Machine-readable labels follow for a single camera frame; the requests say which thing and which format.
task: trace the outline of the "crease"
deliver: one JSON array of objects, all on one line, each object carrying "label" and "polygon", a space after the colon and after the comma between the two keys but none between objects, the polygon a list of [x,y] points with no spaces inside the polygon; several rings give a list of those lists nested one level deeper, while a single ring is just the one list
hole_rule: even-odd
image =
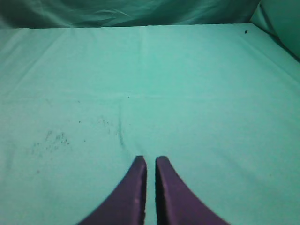
[{"label": "crease", "polygon": [[297,80],[294,76],[292,76],[286,69],[284,69],[284,67],[282,67],[281,65],[277,64],[270,56],[268,56],[266,53],[264,53],[263,51],[260,51],[259,48],[257,46],[255,46],[254,44],[246,41],[245,39],[243,39],[241,36],[239,36],[240,40],[244,43],[247,44],[247,46],[256,54],[260,55],[261,58],[263,58],[264,60],[267,60],[272,66],[273,68],[276,68],[277,70],[281,71],[286,77],[290,78],[291,83],[294,84],[296,86],[296,88],[294,88],[294,90],[300,94],[299,91],[299,87],[300,87],[300,80]]},{"label": "crease", "polygon": [[146,27],[140,27],[140,41],[139,41],[139,65],[141,65],[141,74],[144,75],[144,71],[147,68],[146,65],[146,55],[147,55],[147,34],[146,34]]},{"label": "crease", "polygon": [[118,9],[115,9],[115,8],[113,8],[113,10],[115,10],[115,13],[121,13],[121,14],[123,14],[123,15],[128,16],[130,19],[132,19],[132,17],[131,17],[130,15],[128,15],[128,14],[125,13],[125,12],[122,12],[121,10],[118,10]]},{"label": "crease", "polygon": [[21,77],[18,79],[17,84],[15,84],[14,88],[10,91],[8,91],[8,93],[6,94],[6,96],[4,97],[5,100],[10,99],[10,97],[12,96],[12,94],[19,89],[19,87],[24,83],[24,81],[26,81],[29,77],[30,77],[30,73],[31,71],[33,71],[34,69],[36,69],[37,66],[40,65],[40,63],[43,61],[43,58],[51,51],[51,49],[53,49],[56,45],[58,41],[61,41],[62,37],[65,35],[66,31],[64,31],[63,33],[61,33],[57,38],[55,38],[47,47],[45,50],[43,50],[43,52],[41,53],[41,55],[36,56],[35,59],[32,60],[31,63],[29,63],[26,68],[24,69],[25,71],[23,72],[23,75],[21,75]]},{"label": "crease", "polygon": [[123,150],[126,150],[126,146],[124,143],[124,139],[123,139],[123,134],[122,134],[122,108],[121,108],[121,104],[119,104],[119,113],[118,113],[118,130],[119,130],[119,141],[120,141],[120,145],[122,147]]},{"label": "crease", "polygon": [[[12,34],[12,36],[8,37],[5,41],[1,42],[1,48],[0,53],[7,53],[8,51],[11,51],[12,48],[15,47],[16,44],[22,42],[22,40],[19,40],[22,35],[26,35],[30,31],[28,28],[20,28],[16,29],[17,31]],[[14,46],[10,45],[9,42],[16,42]]]},{"label": "crease", "polygon": [[45,10],[44,10],[43,4],[42,4],[42,0],[39,0],[39,4],[40,4],[40,7],[41,7],[43,19],[45,20]]}]

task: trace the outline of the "purple object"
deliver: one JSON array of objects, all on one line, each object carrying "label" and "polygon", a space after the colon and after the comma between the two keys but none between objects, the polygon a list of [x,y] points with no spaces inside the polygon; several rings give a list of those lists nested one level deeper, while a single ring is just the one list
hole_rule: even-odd
[{"label": "purple object", "polygon": [[228,225],[185,185],[169,159],[156,159],[156,209],[158,225]]},{"label": "purple object", "polygon": [[143,225],[147,165],[136,156],[130,169],[105,201],[79,225]]}]

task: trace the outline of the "teal fabric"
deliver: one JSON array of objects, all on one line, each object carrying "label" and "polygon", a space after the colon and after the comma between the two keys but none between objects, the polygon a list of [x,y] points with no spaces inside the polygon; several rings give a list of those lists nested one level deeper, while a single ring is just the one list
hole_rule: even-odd
[{"label": "teal fabric", "polygon": [[245,23],[259,0],[0,0],[0,27]]},{"label": "teal fabric", "polygon": [[251,22],[276,35],[300,58],[300,1],[262,0]]},{"label": "teal fabric", "polygon": [[0,224],[77,223],[136,155],[146,225],[160,155],[233,225],[300,221],[300,64],[255,25],[0,30],[0,62]]}]

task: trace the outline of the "stain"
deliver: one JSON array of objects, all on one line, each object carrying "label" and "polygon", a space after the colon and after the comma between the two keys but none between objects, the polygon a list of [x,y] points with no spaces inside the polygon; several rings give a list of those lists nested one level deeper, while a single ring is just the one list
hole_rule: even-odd
[{"label": "stain", "polygon": [[43,142],[34,142],[31,148],[31,154],[37,157],[44,157],[56,150],[71,150],[70,142],[64,132],[55,133],[50,130],[47,132]]}]

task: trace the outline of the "wrinkled fabric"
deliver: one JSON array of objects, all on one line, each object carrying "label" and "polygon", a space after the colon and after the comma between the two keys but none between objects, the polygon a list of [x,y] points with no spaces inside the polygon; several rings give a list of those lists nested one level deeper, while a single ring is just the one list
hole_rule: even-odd
[{"label": "wrinkled fabric", "polygon": [[111,27],[249,22],[259,0],[0,0],[0,26]]},{"label": "wrinkled fabric", "polygon": [[262,0],[251,22],[278,36],[300,59],[300,1]]},{"label": "wrinkled fabric", "polygon": [[0,30],[0,224],[76,224],[136,155],[146,225],[161,155],[230,224],[297,224],[299,74],[253,24]]}]

